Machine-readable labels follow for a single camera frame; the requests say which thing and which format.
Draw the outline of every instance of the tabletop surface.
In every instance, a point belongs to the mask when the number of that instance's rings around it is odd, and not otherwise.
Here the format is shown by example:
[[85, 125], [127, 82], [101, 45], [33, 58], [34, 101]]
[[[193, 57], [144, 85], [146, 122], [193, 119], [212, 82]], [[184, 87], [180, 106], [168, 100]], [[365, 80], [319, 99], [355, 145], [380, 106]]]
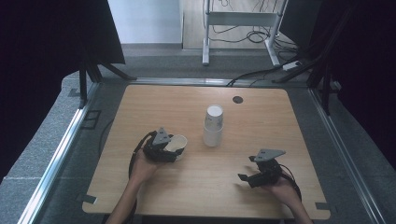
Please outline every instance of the tabletop surface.
[[[243, 99], [241, 104], [233, 101]], [[223, 107], [220, 146], [203, 141], [209, 105]], [[134, 148], [149, 132], [164, 127], [182, 134], [188, 144], [182, 160], [165, 164], [138, 195], [137, 214], [197, 217], [289, 218], [290, 210], [263, 189], [252, 189], [237, 174], [254, 175], [250, 162], [261, 148], [286, 151], [276, 160], [293, 173], [303, 204], [313, 219], [327, 219], [329, 210], [314, 166], [284, 90], [132, 85], [120, 108], [83, 203], [87, 213], [111, 213], [128, 181]]]

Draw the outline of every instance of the metal stand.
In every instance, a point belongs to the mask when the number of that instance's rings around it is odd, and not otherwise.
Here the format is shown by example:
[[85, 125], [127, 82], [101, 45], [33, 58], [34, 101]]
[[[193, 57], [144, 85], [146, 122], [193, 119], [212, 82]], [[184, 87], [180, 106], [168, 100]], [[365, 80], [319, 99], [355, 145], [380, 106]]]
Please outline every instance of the metal stand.
[[103, 77], [100, 73], [97, 64], [101, 64], [103, 67], [107, 68], [117, 76], [123, 78], [124, 80], [137, 80], [136, 77], [130, 77], [123, 73], [120, 69], [116, 68], [110, 63], [104, 63], [99, 60], [93, 62], [90, 60], [88, 55], [85, 55], [83, 62], [79, 65], [79, 89], [80, 89], [80, 103], [79, 108], [82, 109], [88, 101], [87, 95], [87, 72], [92, 82], [101, 82]]
[[323, 92], [322, 92], [322, 107], [326, 111], [328, 115], [329, 112], [329, 94], [330, 94], [330, 82], [331, 82], [331, 73], [330, 73], [330, 65], [329, 65], [329, 57], [334, 47], [335, 41], [340, 36], [341, 32], [343, 31], [344, 27], [347, 25], [350, 16], [352, 15], [353, 11], [357, 7], [359, 1], [351, 1], [350, 3], [346, 3], [346, 10], [344, 11], [343, 15], [341, 16], [340, 21], [336, 24], [334, 31], [332, 32], [332, 36], [330, 37], [329, 41], [326, 43], [324, 50], [320, 53], [320, 55], [314, 59], [312, 62], [302, 65], [296, 71], [288, 74], [285, 77], [282, 77], [277, 80], [273, 80], [274, 83], [284, 83], [289, 81], [290, 79], [299, 76], [302, 72], [313, 68], [311, 75], [309, 76], [308, 80], [306, 81], [306, 85], [309, 88], [316, 87], [319, 82], [323, 79]]
[[274, 66], [280, 66], [273, 49], [276, 33], [285, 11], [288, 0], [284, 0], [281, 9], [277, 13], [265, 12], [214, 12], [210, 11], [210, 0], [206, 0], [205, 9], [205, 38], [203, 46], [203, 65], [209, 65], [209, 26], [232, 25], [232, 26], [265, 26], [272, 27], [269, 39], [265, 40], [265, 46]]

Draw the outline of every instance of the small dark object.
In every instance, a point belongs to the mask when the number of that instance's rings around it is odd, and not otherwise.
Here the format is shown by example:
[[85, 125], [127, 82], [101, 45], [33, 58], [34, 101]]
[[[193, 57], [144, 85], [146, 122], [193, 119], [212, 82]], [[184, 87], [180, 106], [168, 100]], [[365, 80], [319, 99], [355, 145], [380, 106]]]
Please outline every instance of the small dark object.
[[242, 98], [240, 96], [235, 96], [235, 97], [233, 97], [233, 102], [236, 104], [242, 104], [244, 102], [244, 98]]

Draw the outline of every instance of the cup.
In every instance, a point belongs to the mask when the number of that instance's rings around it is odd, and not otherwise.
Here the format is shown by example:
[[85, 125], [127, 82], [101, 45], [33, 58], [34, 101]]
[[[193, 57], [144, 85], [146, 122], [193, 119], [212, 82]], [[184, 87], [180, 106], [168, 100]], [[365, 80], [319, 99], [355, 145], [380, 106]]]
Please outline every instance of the cup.
[[222, 129], [223, 109], [221, 105], [210, 105], [206, 110], [205, 128], [210, 132], [216, 132]]
[[217, 131], [211, 131], [204, 125], [204, 143], [209, 147], [217, 147], [221, 143], [222, 126]]
[[[188, 141], [185, 136], [183, 136], [181, 134], [176, 134], [173, 137], [171, 137], [171, 141], [168, 143], [168, 145], [166, 145], [164, 150], [172, 151], [172, 152], [175, 152], [176, 150], [182, 149], [182, 148], [184, 148], [184, 150], [185, 150], [187, 142]], [[181, 158], [183, 158], [184, 150], [180, 155], [178, 155], [176, 157], [176, 161], [179, 161], [179, 160], [181, 160]]]

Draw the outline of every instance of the forearm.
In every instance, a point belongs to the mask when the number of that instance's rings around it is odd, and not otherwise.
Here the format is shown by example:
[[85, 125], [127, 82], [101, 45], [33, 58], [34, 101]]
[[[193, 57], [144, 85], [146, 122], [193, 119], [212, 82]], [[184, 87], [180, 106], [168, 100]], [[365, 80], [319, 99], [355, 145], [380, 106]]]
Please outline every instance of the forearm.
[[134, 208], [137, 192], [141, 186], [140, 181], [129, 180], [125, 191], [122, 193], [119, 202], [114, 207], [113, 212], [108, 218], [106, 224], [119, 224], [125, 221]]
[[302, 203], [288, 205], [288, 208], [293, 213], [294, 219], [297, 224], [312, 224], [313, 221], [309, 217]]

